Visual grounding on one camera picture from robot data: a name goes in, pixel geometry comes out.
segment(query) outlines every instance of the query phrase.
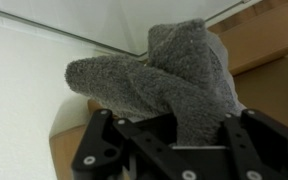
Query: screw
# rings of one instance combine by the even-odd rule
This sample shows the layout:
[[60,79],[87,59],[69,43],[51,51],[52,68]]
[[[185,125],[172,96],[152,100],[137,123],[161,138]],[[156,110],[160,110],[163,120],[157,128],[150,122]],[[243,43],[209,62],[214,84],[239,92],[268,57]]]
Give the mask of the screw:
[[117,122],[117,124],[125,124],[125,120],[124,119],[121,119],[121,120],[119,120],[118,122]]
[[95,157],[94,156],[87,156],[83,162],[85,165],[91,165],[95,162]]
[[260,173],[258,173],[257,171],[253,171],[253,170],[247,171],[246,177],[249,180],[262,180],[263,179]]
[[252,110],[248,110],[247,113],[249,113],[249,114],[255,114],[255,112],[252,111]]
[[108,113],[107,110],[102,110],[102,111],[101,111],[101,114],[103,114],[103,115],[105,115],[105,114],[107,114],[107,113]]
[[185,170],[182,173],[184,180],[196,180],[196,174],[191,170]]

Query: gray towel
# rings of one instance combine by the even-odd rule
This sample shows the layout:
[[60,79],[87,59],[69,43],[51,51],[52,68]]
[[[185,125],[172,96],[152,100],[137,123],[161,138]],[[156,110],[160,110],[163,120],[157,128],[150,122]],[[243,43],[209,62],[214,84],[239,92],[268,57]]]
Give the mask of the gray towel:
[[225,48],[210,36],[200,19],[154,26],[148,66],[124,55],[83,59],[68,65],[66,81],[120,117],[174,113],[178,145],[214,144],[225,113],[238,115],[241,107],[224,76],[227,56],[220,62],[210,44]]

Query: screw hole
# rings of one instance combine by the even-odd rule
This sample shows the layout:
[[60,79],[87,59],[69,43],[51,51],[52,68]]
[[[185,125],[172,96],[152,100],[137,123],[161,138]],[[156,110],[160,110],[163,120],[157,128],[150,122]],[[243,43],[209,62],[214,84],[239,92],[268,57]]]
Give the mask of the screw hole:
[[255,114],[255,112],[252,111],[252,110],[248,110],[247,112],[248,112],[249,114]]
[[84,159],[84,164],[85,164],[85,165],[91,165],[91,164],[93,164],[95,161],[96,161],[96,159],[95,159],[94,156],[87,156],[87,157]]
[[247,171],[246,177],[249,180],[262,180],[263,179],[260,173],[258,173],[257,171],[253,171],[253,170]]
[[125,124],[125,120],[124,119],[120,119],[120,120],[117,121],[117,124],[123,125],[123,124]]
[[196,180],[196,174],[191,170],[186,170],[182,173],[184,180]]
[[107,113],[108,113],[107,110],[102,110],[102,111],[101,111],[101,114],[102,114],[102,115],[105,115],[105,114],[107,114]]
[[104,155],[106,156],[106,157],[113,157],[113,156],[115,156],[116,155],[116,150],[115,149],[106,149],[105,151],[104,151]]

